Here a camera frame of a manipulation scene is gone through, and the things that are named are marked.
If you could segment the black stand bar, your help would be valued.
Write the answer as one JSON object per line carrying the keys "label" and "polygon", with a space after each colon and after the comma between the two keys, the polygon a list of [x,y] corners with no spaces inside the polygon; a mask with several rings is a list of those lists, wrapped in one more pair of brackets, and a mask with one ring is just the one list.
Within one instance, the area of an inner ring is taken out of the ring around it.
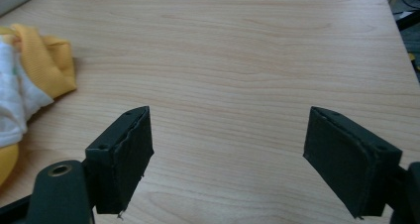
{"label": "black stand bar", "polygon": [[399,31],[404,31],[419,23],[420,23],[420,10],[412,12],[411,14],[396,21],[396,25]]}

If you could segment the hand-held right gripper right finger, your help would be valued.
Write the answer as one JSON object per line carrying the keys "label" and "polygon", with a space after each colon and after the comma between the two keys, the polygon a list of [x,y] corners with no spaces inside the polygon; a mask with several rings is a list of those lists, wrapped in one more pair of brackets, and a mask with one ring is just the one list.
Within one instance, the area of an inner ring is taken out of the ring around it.
{"label": "hand-held right gripper right finger", "polygon": [[346,116],[310,109],[303,157],[354,217],[382,214],[386,179],[401,156],[401,150]]}

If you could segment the yellow and white garment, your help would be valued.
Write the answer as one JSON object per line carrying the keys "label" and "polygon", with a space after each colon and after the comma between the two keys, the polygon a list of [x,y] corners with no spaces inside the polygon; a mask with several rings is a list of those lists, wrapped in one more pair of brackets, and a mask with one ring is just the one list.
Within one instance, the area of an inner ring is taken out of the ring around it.
{"label": "yellow and white garment", "polygon": [[18,161],[31,117],[75,89],[68,40],[21,24],[0,27],[0,185]]}

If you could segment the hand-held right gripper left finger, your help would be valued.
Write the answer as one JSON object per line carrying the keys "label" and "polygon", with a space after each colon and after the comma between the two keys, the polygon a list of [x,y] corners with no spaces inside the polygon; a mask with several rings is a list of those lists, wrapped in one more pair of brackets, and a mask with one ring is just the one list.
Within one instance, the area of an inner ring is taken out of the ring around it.
{"label": "hand-held right gripper left finger", "polygon": [[149,106],[124,112],[85,149],[91,203],[98,214],[127,209],[153,154]]}

